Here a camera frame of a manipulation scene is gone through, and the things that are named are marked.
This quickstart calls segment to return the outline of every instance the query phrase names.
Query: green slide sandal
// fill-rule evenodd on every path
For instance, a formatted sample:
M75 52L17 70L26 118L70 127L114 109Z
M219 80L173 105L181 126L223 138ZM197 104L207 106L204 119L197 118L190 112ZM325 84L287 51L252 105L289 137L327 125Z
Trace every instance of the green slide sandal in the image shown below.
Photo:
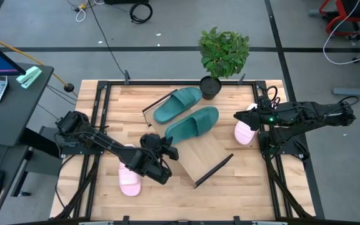
M168 100L154 112L154 119L160 124L167 123L201 100L202 92L195 87L185 87L171 94Z
M188 117L170 125L165 132L166 138L173 137L172 144L203 135L218 121L219 111L215 107L202 108Z

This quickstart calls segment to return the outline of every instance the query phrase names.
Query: black desk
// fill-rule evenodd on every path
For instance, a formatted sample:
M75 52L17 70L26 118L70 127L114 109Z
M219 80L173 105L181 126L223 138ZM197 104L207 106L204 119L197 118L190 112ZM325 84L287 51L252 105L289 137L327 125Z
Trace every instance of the black desk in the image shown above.
M9 76L9 89L0 102L0 167L5 172L0 209L23 159L28 156L29 146L55 158L59 157L59 151L53 141L26 128L54 69L51 66L18 64L25 70L37 66L42 73L27 89L22 88L16 81L17 76Z

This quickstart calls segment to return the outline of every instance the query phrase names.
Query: concrete floor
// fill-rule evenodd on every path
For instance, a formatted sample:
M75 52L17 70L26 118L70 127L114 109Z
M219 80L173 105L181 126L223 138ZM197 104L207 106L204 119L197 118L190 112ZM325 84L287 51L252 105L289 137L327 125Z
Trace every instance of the concrete floor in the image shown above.
M80 0L71 0L80 4ZM285 48L321 48L327 38L326 23L308 17L318 0L270 0ZM113 47L197 46L201 30L218 26L250 36L252 47L276 47L265 0L151 0L154 15L142 25L109 5L96 6L95 13ZM119 5L129 10L131 5ZM0 40L15 47L104 47L93 18L78 23L76 13L63 0L5 0L0 10ZM342 37L329 42L332 48L360 48ZM108 52L31 52L78 90L82 79L121 79ZM133 79L199 79L206 75L197 51L114 52L119 64ZM14 61L31 63L13 52ZM337 61L349 61L355 54L331 53ZM336 66L323 54L285 52L298 101L334 103L334 87L360 87L360 63ZM276 52L251 52L244 67L246 79L283 79ZM56 79L50 85L61 88ZM57 116L74 107L45 90L40 105ZM325 127L306 134L326 219L360 221L360 103L354 106L356 121L349 127ZM33 130L53 126L54 118L37 107L29 123ZM0 212L0 224L39 221L49 216L56 177L31 174L24 189L31 197L8 197Z

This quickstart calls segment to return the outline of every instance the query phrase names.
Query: slide sandal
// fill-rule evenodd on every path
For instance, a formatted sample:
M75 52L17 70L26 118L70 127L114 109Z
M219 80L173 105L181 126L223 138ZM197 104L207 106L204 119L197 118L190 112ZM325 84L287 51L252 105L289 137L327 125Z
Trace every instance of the slide sandal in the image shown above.
M218 119L218 109L212 106L205 107L170 125L166 129L165 136L166 138L173 137L172 144L176 144L208 132Z
M141 192L141 176L119 164L119 187L123 194L127 196L137 196Z
M256 106L258 105L255 103L250 104L247 108L247 111L256 108ZM236 128L234 130L234 136L236 137L236 140L239 144L247 145L253 139L254 134L255 131L252 131L247 124L238 121Z
M193 107L201 100L202 92L196 87L185 87L171 94L168 100L154 112L156 122L164 124Z

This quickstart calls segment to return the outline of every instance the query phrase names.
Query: wooden tabletop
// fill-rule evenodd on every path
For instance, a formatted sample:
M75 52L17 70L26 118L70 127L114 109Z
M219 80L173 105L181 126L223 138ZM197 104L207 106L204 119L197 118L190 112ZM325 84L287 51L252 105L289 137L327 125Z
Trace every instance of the wooden tabletop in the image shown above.
M91 117L97 80L82 81L76 110ZM286 101L282 81L268 80L268 86L279 89L278 96ZM109 98L106 129L107 134L122 144L139 146L139 138L145 133L155 133L148 127L142 110L174 89L184 86L113 86ZM101 94L97 124L101 119L104 99ZM218 172L194 189L194 182L177 161L167 160L173 176L167 184L144 177L142 190L137 197L127 197L119 189L118 158L110 152L101 157L94 195L91 219L122 220L242 220L274 219L273 205L265 162L259 152L258 140L254 138L247 146L238 144L234 138L233 118L236 111L243 111L254 102L250 86L223 86L214 100L201 100L197 108L215 106L219 110L219 121L210 131L219 143L234 157ZM304 167L299 159L281 156L289 190L299 204L314 214ZM64 203L68 203L78 188L83 156L75 156L62 169L58 192ZM283 197L277 189L282 215L285 216ZM84 214L86 191L81 212ZM51 216L62 210L57 197L51 209Z

